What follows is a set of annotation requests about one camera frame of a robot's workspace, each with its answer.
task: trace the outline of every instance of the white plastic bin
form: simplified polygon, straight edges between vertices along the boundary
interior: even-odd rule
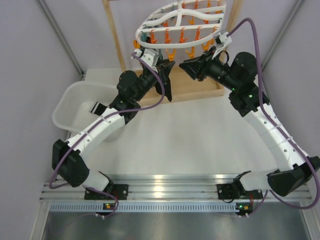
[[[79,81],[70,85],[64,92],[52,114],[53,123],[60,129],[79,133],[98,118],[90,112],[95,102],[109,105],[117,96],[113,85]],[[113,141],[122,129],[110,134],[105,140]]]

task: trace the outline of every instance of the wooden frame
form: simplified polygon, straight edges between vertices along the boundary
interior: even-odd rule
[[[108,19],[108,23],[113,35],[115,48],[118,56],[118,60],[121,66],[121,70],[124,72],[126,70],[126,65],[124,57],[122,55],[121,46],[119,43],[119,38],[115,26],[115,21],[112,15],[110,3],[116,0],[102,0],[105,14]],[[231,7],[230,16],[227,22],[226,30],[230,32],[235,26],[238,20],[240,10],[242,8],[244,0],[233,0]],[[223,96],[225,93],[224,87],[212,79],[205,79],[203,82],[186,81],[189,76],[179,67],[174,67],[170,73],[171,79],[171,91],[172,91],[172,102],[182,102],[197,99],[206,99],[212,97]],[[156,90],[151,89],[144,98],[139,102],[141,106],[149,106],[155,104],[160,99],[159,94]],[[162,103],[168,103],[169,101],[165,98]]]

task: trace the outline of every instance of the metal bracket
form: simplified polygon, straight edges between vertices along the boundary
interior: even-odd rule
[[[248,191],[247,195],[239,197],[239,193],[231,183],[217,184],[216,188],[218,190],[218,198],[224,201],[236,199],[249,200],[250,194],[252,194],[252,197],[255,200],[262,199],[264,197],[262,192],[259,192],[258,190]]]
[[[114,184],[111,195],[114,196],[118,200],[127,200],[128,197],[128,184]],[[100,193],[91,191],[87,189],[84,194],[84,199],[85,200],[112,200],[111,197],[102,195]]]

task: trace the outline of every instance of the white table surface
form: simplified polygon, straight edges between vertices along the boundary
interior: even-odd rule
[[[120,69],[89,69],[85,81],[116,84]],[[161,104],[139,112],[88,166],[105,174],[239,174],[276,168],[255,130],[222,97]]]

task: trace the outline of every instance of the wooden post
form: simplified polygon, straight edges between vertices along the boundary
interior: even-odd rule
[[[112,15],[112,11],[111,11],[111,7],[110,7],[109,1],[110,0],[102,0],[102,3],[103,3],[103,7],[104,7],[104,11],[105,11],[106,17],[107,17],[108,22],[109,22],[111,33],[113,35],[113,39],[114,39],[114,43],[115,43],[115,49],[116,49],[116,53],[118,55],[119,63],[120,63],[120,66],[121,66],[121,70],[124,72],[126,70],[126,65],[125,65],[125,61],[124,61],[124,56],[122,55],[121,46],[120,46],[120,43],[119,43],[119,38],[118,38],[117,30],[116,30],[116,25],[115,25],[114,17]]]
[[[226,30],[228,32],[230,32],[232,29],[235,28],[243,3],[244,3],[244,0],[233,0],[230,17],[226,25]]]

